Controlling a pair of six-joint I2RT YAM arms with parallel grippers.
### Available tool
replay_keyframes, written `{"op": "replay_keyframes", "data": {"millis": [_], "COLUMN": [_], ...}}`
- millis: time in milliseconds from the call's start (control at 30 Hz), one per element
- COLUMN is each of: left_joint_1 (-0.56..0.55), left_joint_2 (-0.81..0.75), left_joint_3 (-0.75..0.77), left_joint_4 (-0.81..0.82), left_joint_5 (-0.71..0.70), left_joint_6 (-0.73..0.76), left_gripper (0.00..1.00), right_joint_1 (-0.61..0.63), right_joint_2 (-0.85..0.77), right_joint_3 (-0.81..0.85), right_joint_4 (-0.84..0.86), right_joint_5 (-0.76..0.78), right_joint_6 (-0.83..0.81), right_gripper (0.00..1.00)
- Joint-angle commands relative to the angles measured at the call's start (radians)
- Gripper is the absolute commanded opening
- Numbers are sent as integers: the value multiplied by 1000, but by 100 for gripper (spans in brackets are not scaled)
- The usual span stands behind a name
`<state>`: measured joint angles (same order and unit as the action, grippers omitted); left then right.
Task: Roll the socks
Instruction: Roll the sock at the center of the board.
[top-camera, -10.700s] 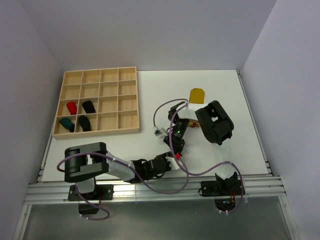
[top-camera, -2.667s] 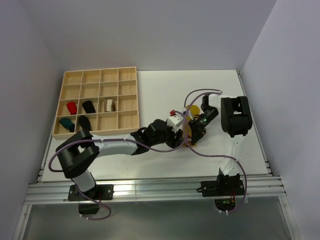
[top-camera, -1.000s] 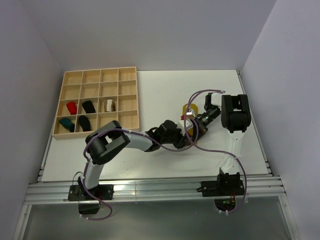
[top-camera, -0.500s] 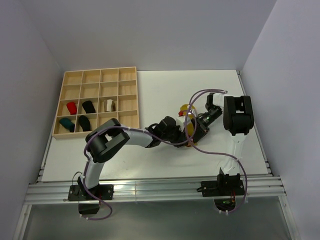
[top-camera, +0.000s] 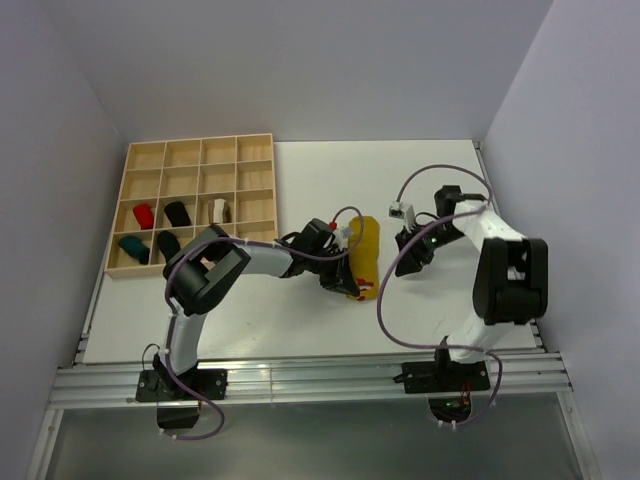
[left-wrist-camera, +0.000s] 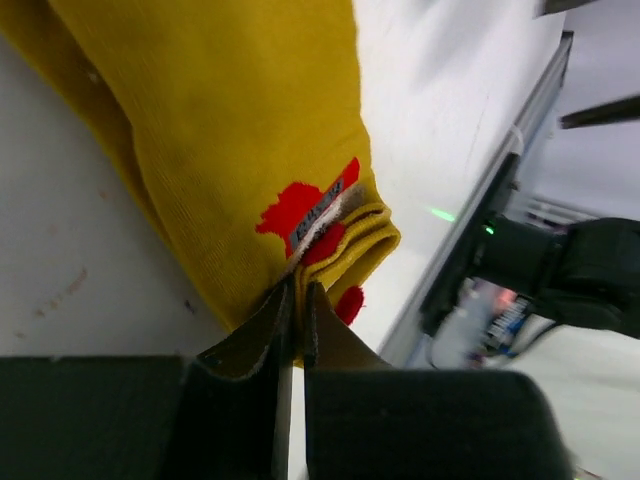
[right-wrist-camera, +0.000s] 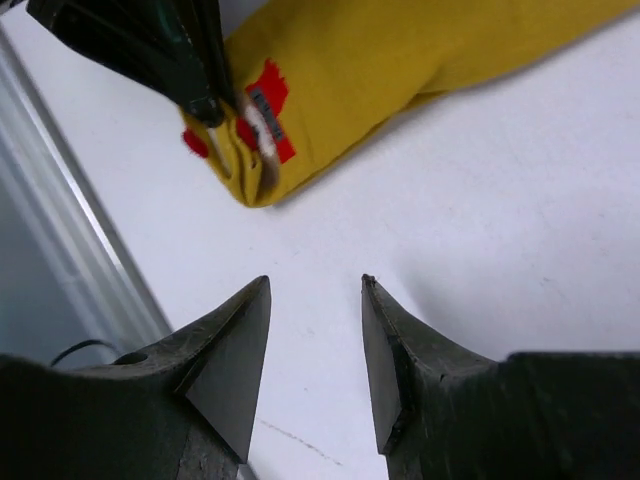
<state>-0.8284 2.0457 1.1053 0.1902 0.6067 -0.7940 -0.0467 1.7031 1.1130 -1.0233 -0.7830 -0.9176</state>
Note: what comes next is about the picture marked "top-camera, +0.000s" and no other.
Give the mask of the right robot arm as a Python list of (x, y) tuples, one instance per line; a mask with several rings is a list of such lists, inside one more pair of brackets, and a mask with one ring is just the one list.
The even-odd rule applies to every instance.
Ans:
[(479, 252), (472, 287), (472, 310), (465, 322), (445, 336), (447, 355), (433, 365), (435, 383), (452, 390), (468, 374), (466, 364), (484, 359), (484, 353), (517, 327), (544, 316), (548, 307), (548, 245), (526, 237), (489, 208), (480, 193), (464, 193), (445, 185), (434, 194), (435, 218), (421, 225), (413, 206), (400, 200), (389, 216), (403, 222), (395, 235), (399, 260), (397, 277), (420, 272), (437, 249), (467, 238)]

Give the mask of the yellow cartoon sock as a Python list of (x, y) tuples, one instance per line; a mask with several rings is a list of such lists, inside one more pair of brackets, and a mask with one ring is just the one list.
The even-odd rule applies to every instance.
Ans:
[(380, 226), (371, 216), (364, 216), (363, 223), (355, 216), (349, 221), (352, 230), (348, 239), (348, 256), (351, 275), (359, 291), (350, 298), (363, 302), (375, 300), (379, 293), (379, 239)]

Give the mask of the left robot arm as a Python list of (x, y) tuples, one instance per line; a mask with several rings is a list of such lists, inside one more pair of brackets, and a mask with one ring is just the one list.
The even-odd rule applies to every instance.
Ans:
[(159, 388), (183, 399), (195, 386), (191, 371), (198, 364), (197, 347), (206, 316), (242, 275), (289, 279), (309, 272), (320, 286), (352, 297), (360, 295), (351, 271), (348, 239), (352, 227), (339, 228), (314, 218), (302, 231), (272, 242), (229, 236), (212, 224), (167, 259), (165, 300), (171, 310), (165, 346), (159, 354), (164, 370)]

